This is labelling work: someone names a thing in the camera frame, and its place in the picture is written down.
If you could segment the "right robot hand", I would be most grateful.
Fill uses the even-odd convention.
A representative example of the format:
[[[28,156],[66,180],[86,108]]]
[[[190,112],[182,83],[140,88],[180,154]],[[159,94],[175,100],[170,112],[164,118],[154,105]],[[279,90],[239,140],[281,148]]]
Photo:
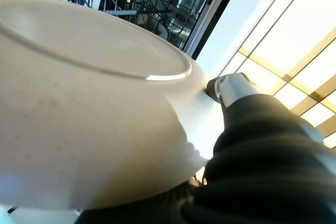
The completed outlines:
[[[206,185],[86,210],[77,223],[335,223],[335,151],[319,131],[243,74],[212,79],[224,131]]]

